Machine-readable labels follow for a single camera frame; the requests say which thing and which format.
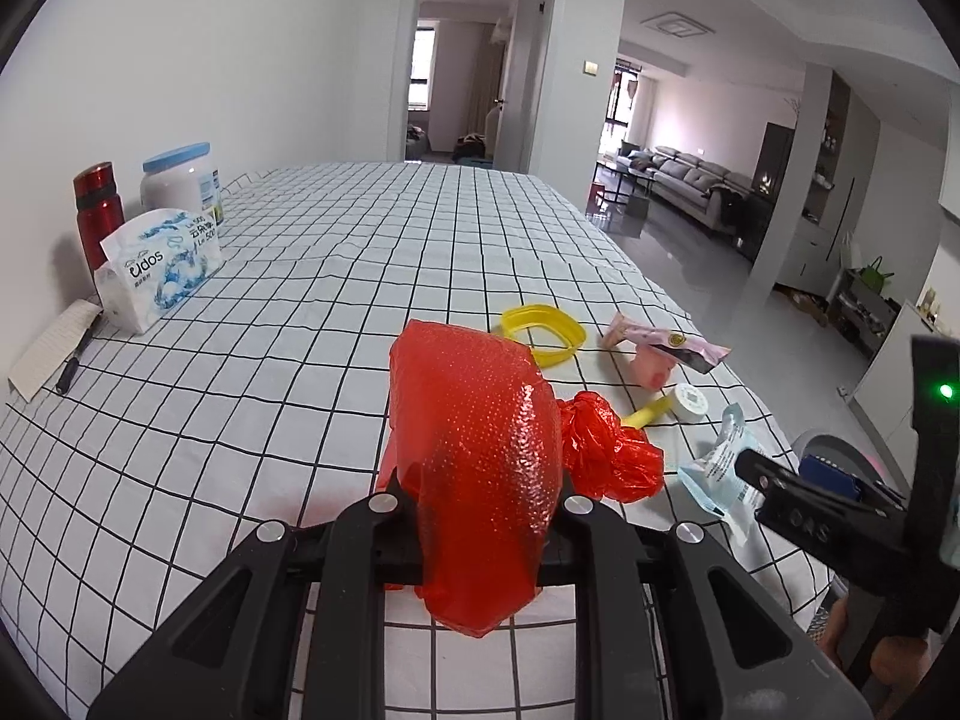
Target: green bag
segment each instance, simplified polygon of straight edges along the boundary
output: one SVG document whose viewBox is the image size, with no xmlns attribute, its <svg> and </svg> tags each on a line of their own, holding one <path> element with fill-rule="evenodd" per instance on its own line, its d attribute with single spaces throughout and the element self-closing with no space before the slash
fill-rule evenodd
<svg viewBox="0 0 960 720">
<path fill-rule="evenodd" d="M 860 271 L 860 279 L 878 295 L 883 292 L 883 287 L 887 283 L 887 279 L 893 275 L 892 272 L 889 274 L 882 274 L 880 272 L 880 264 L 882 262 L 883 258 L 877 257 L 870 265 L 867 265 Z"/>
</svg>

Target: udos tissue package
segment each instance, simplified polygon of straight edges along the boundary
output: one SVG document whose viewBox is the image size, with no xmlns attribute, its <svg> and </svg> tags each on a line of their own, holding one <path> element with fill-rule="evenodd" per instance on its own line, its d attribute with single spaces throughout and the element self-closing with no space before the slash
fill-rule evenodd
<svg viewBox="0 0 960 720">
<path fill-rule="evenodd" d="M 210 216 L 170 208 L 138 215 L 101 245 L 97 292 L 109 320 L 131 333 L 146 333 L 224 264 Z"/>
</svg>

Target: ceiling light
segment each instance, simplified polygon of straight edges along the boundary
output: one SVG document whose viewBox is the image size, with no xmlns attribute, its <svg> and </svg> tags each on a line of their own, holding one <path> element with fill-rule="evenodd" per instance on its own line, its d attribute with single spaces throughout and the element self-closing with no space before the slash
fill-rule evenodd
<svg viewBox="0 0 960 720">
<path fill-rule="evenodd" d="M 690 16 L 685 16 L 683 13 L 677 13 L 676 11 L 654 16 L 654 18 L 640 23 L 655 29 L 657 32 L 662 32 L 664 35 L 670 35 L 670 37 L 696 37 L 713 33 L 713 30 L 708 26 L 695 22 Z"/>
</svg>

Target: black pen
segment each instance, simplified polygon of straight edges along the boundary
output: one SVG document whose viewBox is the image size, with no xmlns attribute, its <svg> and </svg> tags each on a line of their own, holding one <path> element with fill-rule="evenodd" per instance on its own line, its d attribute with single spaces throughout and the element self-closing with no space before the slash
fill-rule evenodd
<svg viewBox="0 0 960 720">
<path fill-rule="evenodd" d="M 89 346 L 90 341 L 93 339 L 93 331 L 97 329 L 97 325 L 100 324 L 100 318 L 102 316 L 103 314 L 97 314 L 93 322 L 90 322 L 90 327 L 88 327 L 86 332 L 83 333 L 83 336 L 80 337 L 80 343 L 77 344 L 77 348 L 73 352 L 73 357 L 66 362 L 64 372 L 62 372 L 59 379 L 56 380 L 54 389 L 58 394 L 66 395 L 70 391 L 70 385 L 73 384 L 73 377 L 77 374 L 77 368 L 80 367 L 80 355 L 83 354 L 83 350 Z"/>
</svg>

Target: glossy gray floor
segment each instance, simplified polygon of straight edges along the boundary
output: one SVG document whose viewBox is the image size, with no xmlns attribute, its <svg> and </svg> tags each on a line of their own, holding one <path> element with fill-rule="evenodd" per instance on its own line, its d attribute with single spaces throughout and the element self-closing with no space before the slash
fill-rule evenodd
<svg viewBox="0 0 960 720">
<path fill-rule="evenodd" d="M 750 300 L 750 263 L 666 203 L 632 199 L 592 220 L 647 278 L 661 285 L 714 341 L 733 348 L 733 370 L 766 403 L 791 442 L 810 429 L 877 456 L 837 388 L 853 391 L 868 361 L 779 293 Z"/>
</svg>

